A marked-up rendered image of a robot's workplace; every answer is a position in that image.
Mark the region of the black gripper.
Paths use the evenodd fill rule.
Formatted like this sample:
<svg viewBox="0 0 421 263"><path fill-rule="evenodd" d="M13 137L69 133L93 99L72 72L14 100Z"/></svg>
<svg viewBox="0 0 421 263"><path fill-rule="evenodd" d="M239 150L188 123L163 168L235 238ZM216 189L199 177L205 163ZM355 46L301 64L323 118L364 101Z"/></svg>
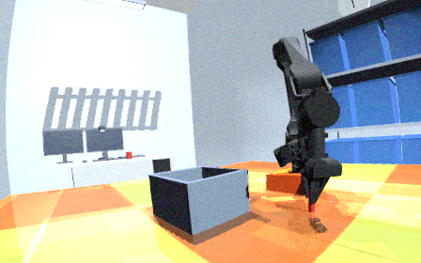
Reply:
<svg viewBox="0 0 421 263"><path fill-rule="evenodd" d="M332 157L329 158L329 153L325 152L325 138L328 138L325 128L298 130L298 139L299 135L304 139L308 159L302 161L300 157L291 163L297 162L294 167L302 176L304 195L308 198L309 193L310 204L315 205L330 177L342 176L342 164Z"/></svg>

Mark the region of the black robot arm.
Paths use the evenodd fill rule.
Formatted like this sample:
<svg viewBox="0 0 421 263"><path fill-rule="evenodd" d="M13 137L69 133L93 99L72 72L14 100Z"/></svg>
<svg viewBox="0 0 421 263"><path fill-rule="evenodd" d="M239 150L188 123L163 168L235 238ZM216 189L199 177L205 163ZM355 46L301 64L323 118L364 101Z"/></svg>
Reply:
<svg viewBox="0 0 421 263"><path fill-rule="evenodd" d="M284 167L301 157L307 160L304 139L298 129L330 128L339 119L340 107L332 87L317 64L307 60L296 37L284 37L273 45L273 57L284 74L288 94L289 123L285 144L273 155Z"/></svg>

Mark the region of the red peg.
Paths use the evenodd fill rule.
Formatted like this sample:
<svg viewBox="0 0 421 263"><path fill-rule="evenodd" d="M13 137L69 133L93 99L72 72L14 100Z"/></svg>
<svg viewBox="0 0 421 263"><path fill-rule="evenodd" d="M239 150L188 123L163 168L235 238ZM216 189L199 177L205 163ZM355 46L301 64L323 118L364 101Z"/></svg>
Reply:
<svg viewBox="0 0 421 263"><path fill-rule="evenodd" d="M309 200L309 193L308 193L308 211L310 212L314 212L315 211L315 205L311 205L310 204L310 200Z"/></svg>

